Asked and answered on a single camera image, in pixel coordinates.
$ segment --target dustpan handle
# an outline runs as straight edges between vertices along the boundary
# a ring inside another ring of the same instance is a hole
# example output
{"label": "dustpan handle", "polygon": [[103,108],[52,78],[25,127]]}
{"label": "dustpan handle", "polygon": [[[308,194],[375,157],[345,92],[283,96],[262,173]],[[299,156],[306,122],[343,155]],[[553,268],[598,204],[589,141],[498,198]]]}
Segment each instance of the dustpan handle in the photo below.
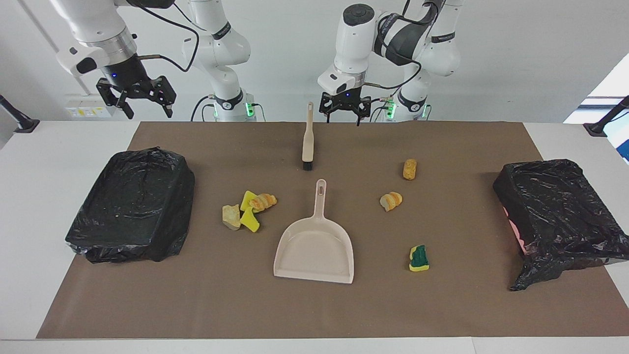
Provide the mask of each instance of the dustpan handle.
{"label": "dustpan handle", "polygon": [[316,190],[314,193],[314,214],[313,217],[323,218],[323,209],[325,208],[325,189],[327,183],[325,180],[316,182]]}

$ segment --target black plastic bag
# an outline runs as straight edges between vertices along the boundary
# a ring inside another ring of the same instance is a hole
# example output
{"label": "black plastic bag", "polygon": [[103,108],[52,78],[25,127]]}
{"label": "black plastic bag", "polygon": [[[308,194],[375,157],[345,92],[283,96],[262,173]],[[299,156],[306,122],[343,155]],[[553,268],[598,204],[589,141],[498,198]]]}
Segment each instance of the black plastic bag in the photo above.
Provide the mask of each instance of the black plastic bag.
{"label": "black plastic bag", "polygon": [[115,154],[89,192],[65,240],[92,263],[179,254],[192,210],[186,159],[158,147]]}
{"label": "black plastic bag", "polygon": [[610,258],[629,260],[627,235],[573,161],[507,164],[494,191],[519,234],[524,257],[510,290]]}

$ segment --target brown table surface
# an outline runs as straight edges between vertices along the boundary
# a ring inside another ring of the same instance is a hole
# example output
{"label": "brown table surface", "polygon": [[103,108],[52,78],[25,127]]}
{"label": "brown table surface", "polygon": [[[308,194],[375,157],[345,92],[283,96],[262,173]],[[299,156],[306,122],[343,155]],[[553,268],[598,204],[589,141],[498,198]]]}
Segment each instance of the brown table surface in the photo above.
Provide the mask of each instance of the brown table surface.
{"label": "brown table surface", "polygon": [[[140,124],[129,149],[160,146],[196,175],[189,235],[163,262],[92,265],[76,256],[38,338],[336,338],[627,336],[629,309],[603,267],[509,292],[522,266],[491,185],[504,164],[541,159],[521,123],[315,124],[314,170],[301,170],[303,123]],[[407,158],[419,162],[406,181]],[[313,211],[348,232],[353,284],[277,278],[277,242]],[[272,193],[256,234],[230,231],[221,206]],[[385,213],[381,195],[404,202]],[[408,270],[426,244],[430,270]]]}

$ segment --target beige dustpan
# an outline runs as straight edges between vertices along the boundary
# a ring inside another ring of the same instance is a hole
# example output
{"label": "beige dustpan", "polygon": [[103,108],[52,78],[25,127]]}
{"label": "beige dustpan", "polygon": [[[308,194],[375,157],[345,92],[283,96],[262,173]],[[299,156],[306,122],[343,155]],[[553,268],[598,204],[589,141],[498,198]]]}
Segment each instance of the beige dustpan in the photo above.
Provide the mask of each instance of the beige dustpan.
{"label": "beige dustpan", "polygon": [[284,231],[273,264],[275,276],[352,283],[352,242],[340,225],[323,216],[325,190],[325,180],[318,180],[314,215],[293,222]]}

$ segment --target white robotic arm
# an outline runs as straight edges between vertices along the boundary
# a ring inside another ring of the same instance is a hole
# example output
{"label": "white robotic arm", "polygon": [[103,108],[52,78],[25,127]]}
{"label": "white robotic arm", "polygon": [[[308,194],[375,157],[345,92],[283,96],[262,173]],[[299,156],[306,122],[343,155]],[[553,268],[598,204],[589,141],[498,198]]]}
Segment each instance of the white robotic arm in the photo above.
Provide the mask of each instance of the white robotic arm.
{"label": "white robotic arm", "polygon": [[[209,74],[214,89],[214,110],[222,122],[255,120],[250,104],[253,96],[247,94],[238,82],[238,76],[228,65],[249,60],[251,47],[245,37],[234,30],[225,17],[221,0],[189,0],[196,23],[211,35],[201,36],[193,66]],[[190,59],[194,51],[192,40],[183,44],[183,53]]]}
{"label": "white robotic arm", "polygon": [[136,51],[134,36],[129,32],[118,6],[168,8],[174,0],[50,0],[66,20],[80,45],[57,54],[61,66],[74,76],[100,69],[105,77],[96,84],[109,106],[123,110],[131,119],[133,110],[128,98],[143,98],[162,106],[168,117],[177,95],[164,76],[150,79]]}
{"label": "white robotic arm", "polygon": [[365,83],[369,54],[373,51],[397,66],[404,66],[404,84],[392,107],[391,121],[412,120],[419,115],[430,86],[430,74],[451,75],[460,63],[454,43],[454,27],[464,0],[425,0],[410,20],[397,13],[375,11],[354,4],[343,12],[337,31],[334,63],[319,78],[324,92],[319,112],[328,121],[335,110],[350,110],[358,121],[368,117],[371,97],[360,97]]}

